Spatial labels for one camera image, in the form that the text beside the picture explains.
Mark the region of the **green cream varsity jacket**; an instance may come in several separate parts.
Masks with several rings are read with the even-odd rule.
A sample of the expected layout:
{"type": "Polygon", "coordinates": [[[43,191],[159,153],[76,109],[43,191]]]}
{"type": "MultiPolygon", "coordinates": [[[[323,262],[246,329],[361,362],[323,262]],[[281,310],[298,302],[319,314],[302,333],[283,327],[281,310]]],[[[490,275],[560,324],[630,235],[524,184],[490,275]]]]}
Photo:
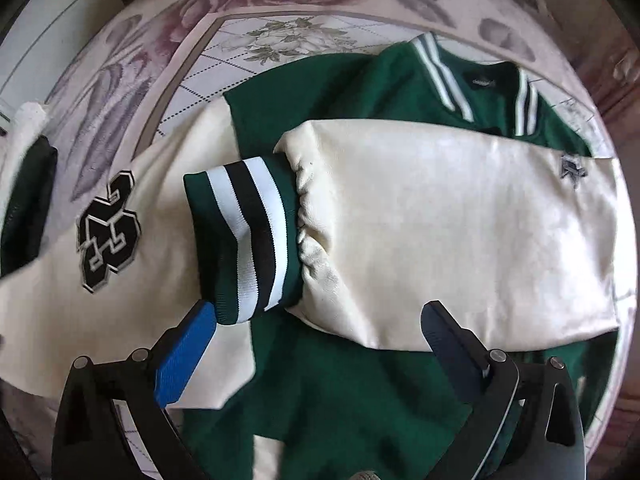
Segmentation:
{"type": "Polygon", "coordinates": [[[1,376],[62,399],[78,356],[150,348],[198,301],[180,399],[209,479],[421,479],[469,416],[423,337],[442,302],[591,422],[634,298],[620,162],[515,64],[432,34],[250,78],[114,174],[1,281],[1,376]]]}

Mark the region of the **black folded garment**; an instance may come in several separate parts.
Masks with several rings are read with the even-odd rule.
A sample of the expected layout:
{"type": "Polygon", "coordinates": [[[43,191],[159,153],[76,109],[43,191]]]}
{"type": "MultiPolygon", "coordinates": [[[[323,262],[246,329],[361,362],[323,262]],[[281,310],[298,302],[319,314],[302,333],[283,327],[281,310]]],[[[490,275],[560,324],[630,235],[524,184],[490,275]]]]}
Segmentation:
{"type": "Polygon", "coordinates": [[[49,213],[58,151],[38,136],[18,167],[1,231],[1,276],[34,260],[49,213]]]}

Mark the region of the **white sliding-door wardrobe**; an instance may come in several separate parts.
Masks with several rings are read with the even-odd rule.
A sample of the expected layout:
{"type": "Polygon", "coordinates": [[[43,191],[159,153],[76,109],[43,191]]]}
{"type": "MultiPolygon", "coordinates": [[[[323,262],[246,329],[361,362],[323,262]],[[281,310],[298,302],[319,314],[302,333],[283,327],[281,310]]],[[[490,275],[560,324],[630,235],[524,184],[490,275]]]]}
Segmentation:
{"type": "Polygon", "coordinates": [[[47,99],[64,70],[122,0],[30,0],[1,44],[1,114],[47,99]]]}

